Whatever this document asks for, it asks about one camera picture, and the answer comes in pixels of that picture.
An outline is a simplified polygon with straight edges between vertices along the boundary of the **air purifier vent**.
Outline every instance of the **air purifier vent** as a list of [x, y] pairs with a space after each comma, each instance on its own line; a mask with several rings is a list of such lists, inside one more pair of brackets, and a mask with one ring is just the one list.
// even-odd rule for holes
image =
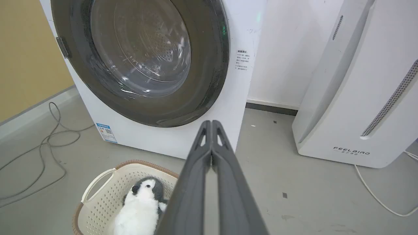
[[382, 121], [385, 115], [389, 112], [389, 110], [395, 105], [396, 101], [401, 97], [404, 93], [408, 85], [412, 82], [412, 79], [417, 75], [418, 72], [418, 60], [412, 65], [409, 72], [406, 74], [405, 78], [399, 84], [398, 88], [395, 90], [393, 95], [387, 101], [387, 103], [383, 106], [382, 110], [379, 114], [374, 118], [372, 123], [366, 128], [366, 130], [362, 133], [361, 137], [368, 136], [374, 128]]
[[337, 28], [335, 29], [334, 36], [332, 36], [332, 40], [334, 40], [335, 37], [337, 36], [338, 29], [339, 29], [339, 27], [341, 25], [341, 22], [342, 22], [342, 18], [343, 18], [343, 16], [340, 17], [340, 21], [338, 22]]

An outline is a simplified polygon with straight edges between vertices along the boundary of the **yellow wall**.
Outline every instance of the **yellow wall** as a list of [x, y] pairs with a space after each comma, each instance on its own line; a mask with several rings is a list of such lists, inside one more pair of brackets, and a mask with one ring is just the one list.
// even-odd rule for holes
[[73, 85], [38, 0], [0, 7], [0, 122]]

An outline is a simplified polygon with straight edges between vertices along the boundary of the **gray floor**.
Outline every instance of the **gray floor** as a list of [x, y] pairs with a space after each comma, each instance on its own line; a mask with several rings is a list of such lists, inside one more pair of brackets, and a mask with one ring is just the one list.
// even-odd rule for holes
[[[71, 128], [92, 124], [81, 99], [61, 107], [62, 122]], [[264, 221], [273, 234], [416, 234], [418, 212], [397, 217], [381, 207], [361, 184], [351, 165], [300, 156], [293, 142], [292, 116], [246, 109], [237, 148]], [[0, 165], [36, 146], [55, 125], [46, 117], [0, 143]], [[56, 137], [65, 143], [73, 134]], [[44, 149], [46, 170], [33, 188], [58, 177], [60, 169]], [[68, 169], [58, 184], [0, 209], [1, 234], [71, 235], [71, 217], [90, 181], [109, 168], [141, 159], [179, 173], [184, 161], [101, 140], [96, 129], [82, 133], [73, 145], [55, 149]], [[0, 172], [0, 197], [16, 192], [39, 172], [36, 151]], [[384, 169], [360, 168], [372, 190], [390, 208], [406, 213], [418, 203], [418, 162], [406, 155]], [[206, 234], [217, 234], [216, 175], [206, 189]]]

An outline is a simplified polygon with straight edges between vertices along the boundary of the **laundry basket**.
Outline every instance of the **laundry basket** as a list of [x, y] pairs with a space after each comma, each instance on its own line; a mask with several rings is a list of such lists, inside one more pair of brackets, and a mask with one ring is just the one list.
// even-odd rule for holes
[[[105, 176], [110, 178], [91, 196], [87, 198], [95, 184]], [[96, 177], [82, 196], [80, 205], [73, 217], [75, 235], [109, 235], [112, 234], [112, 222], [122, 208], [123, 196], [132, 185], [141, 178], [153, 176], [164, 185], [164, 198], [168, 199], [177, 182], [178, 174], [140, 160], [124, 162]]]

